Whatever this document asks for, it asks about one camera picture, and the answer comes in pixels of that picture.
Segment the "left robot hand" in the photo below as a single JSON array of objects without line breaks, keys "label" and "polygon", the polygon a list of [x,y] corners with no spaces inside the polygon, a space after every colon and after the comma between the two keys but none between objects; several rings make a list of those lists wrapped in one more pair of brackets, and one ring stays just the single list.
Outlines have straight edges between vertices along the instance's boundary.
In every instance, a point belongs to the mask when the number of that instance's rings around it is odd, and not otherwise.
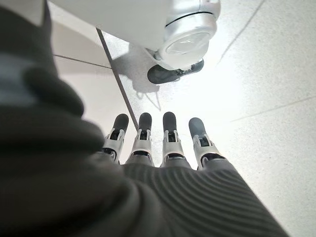
[{"label": "left robot hand", "polygon": [[193,170],[136,151],[124,165],[59,79],[44,0],[0,3],[0,234],[3,237],[284,237],[198,118]]}]

